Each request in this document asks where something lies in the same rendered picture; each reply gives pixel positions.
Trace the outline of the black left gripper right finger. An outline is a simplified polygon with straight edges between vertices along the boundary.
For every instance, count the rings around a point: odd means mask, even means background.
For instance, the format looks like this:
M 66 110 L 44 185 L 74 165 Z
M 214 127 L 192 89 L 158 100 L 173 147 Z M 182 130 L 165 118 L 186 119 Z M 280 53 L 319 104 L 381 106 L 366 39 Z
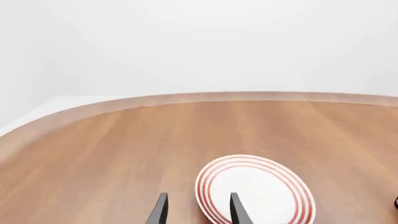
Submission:
M 254 224 L 243 207 L 237 193 L 230 194 L 229 210 L 232 224 Z

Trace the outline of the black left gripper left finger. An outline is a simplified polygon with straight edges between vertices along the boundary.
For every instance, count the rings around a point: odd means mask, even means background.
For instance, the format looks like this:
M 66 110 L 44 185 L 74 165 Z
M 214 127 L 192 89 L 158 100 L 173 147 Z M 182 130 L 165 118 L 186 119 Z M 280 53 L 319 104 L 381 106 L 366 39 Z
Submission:
M 168 193 L 161 193 L 145 224 L 166 224 L 168 210 Z

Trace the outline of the white plate with red rings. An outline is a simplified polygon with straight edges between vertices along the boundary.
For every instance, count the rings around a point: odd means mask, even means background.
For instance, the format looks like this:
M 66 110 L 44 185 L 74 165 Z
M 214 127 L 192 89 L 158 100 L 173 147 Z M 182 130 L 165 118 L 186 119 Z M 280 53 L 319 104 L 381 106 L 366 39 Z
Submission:
M 315 199 L 298 175 L 259 156 L 235 154 L 202 168 L 195 197 L 213 224 L 232 224 L 229 201 L 236 193 L 254 224 L 314 224 Z

